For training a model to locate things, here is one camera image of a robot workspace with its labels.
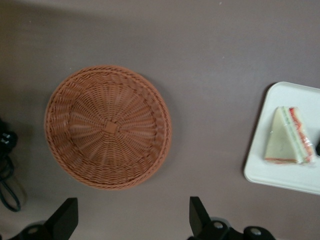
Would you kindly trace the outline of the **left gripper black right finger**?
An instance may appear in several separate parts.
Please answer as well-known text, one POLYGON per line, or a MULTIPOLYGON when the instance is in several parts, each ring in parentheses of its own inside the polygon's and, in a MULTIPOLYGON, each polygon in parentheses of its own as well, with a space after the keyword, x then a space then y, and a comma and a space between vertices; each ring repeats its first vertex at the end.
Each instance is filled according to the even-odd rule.
POLYGON ((229 222, 220 217, 210 217, 198 196, 189 198, 189 240, 232 240, 229 222))

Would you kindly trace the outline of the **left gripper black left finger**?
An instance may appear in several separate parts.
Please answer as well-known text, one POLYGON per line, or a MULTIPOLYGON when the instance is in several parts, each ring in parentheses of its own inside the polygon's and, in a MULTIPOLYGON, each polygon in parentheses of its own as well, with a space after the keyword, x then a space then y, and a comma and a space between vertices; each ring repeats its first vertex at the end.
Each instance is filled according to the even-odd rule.
POLYGON ((78 226, 78 199, 67 198, 43 224, 26 227, 22 240, 69 240, 78 226))

